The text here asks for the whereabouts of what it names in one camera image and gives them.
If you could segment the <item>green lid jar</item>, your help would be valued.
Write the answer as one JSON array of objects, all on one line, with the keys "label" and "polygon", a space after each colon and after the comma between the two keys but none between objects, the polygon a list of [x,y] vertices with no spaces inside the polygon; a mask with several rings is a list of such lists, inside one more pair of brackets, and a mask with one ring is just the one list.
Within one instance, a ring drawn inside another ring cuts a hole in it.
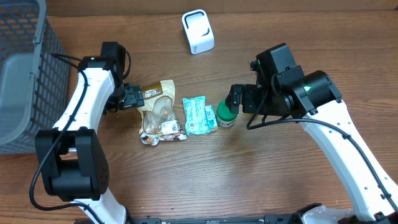
[{"label": "green lid jar", "polygon": [[225,100],[218,104],[216,110],[216,120],[219,126],[230,127],[234,124],[236,118],[237,114],[230,112]]}]

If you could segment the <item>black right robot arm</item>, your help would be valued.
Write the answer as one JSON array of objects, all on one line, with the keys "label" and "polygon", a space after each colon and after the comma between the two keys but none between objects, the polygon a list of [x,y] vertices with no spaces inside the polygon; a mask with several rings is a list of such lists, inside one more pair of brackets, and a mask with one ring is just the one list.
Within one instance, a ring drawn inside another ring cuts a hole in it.
[{"label": "black right robot arm", "polygon": [[378,163],[356,129],[342,94],[323,71],[305,74],[287,44],[258,54],[250,64],[254,84],[232,85],[231,113],[272,117],[272,124],[298,123],[320,146],[340,178],[352,207],[313,203],[291,223],[396,223],[397,184]]}]

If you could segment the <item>light blue wipes pack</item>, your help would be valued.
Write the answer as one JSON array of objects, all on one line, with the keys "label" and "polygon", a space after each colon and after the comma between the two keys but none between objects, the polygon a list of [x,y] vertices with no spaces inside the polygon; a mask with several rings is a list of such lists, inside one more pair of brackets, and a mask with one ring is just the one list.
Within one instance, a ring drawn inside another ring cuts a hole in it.
[{"label": "light blue wipes pack", "polygon": [[184,98],[183,108],[185,112],[185,129],[187,135],[200,135],[210,133],[206,112],[205,96]]}]

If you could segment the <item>teal tissue pack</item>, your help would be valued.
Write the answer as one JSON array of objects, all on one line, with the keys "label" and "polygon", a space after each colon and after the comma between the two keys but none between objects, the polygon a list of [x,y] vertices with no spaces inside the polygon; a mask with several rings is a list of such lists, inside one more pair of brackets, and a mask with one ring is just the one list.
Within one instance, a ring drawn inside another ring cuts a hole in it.
[{"label": "teal tissue pack", "polygon": [[215,115],[213,107],[211,105],[206,105],[205,112],[206,112],[206,118],[207,118],[208,127],[209,127],[210,131],[211,132],[217,131],[218,123],[216,120],[216,115]]}]

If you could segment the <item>brown snack packet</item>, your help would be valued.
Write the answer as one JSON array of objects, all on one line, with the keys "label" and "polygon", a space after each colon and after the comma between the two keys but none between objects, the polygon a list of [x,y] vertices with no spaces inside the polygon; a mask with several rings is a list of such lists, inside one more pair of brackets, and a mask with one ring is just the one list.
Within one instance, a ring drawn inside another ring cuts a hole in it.
[{"label": "brown snack packet", "polygon": [[173,80],[161,80],[142,88],[144,106],[141,114],[140,139],[143,144],[158,145],[161,141],[187,139],[174,113],[175,85]]}]

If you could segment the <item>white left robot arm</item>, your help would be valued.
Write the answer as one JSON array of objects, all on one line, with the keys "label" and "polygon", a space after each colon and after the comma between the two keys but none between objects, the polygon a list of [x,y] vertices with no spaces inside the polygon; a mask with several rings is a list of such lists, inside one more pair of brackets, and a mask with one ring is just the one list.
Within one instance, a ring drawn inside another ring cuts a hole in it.
[{"label": "white left robot arm", "polygon": [[75,68],[78,82],[66,110],[35,137],[39,166],[29,200],[42,211],[78,207],[91,223],[132,223],[108,187],[109,164],[97,135],[102,115],[144,106],[141,86],[124,82],[131,56],[118,42],[103,42],[98,57],[83,57]]}]

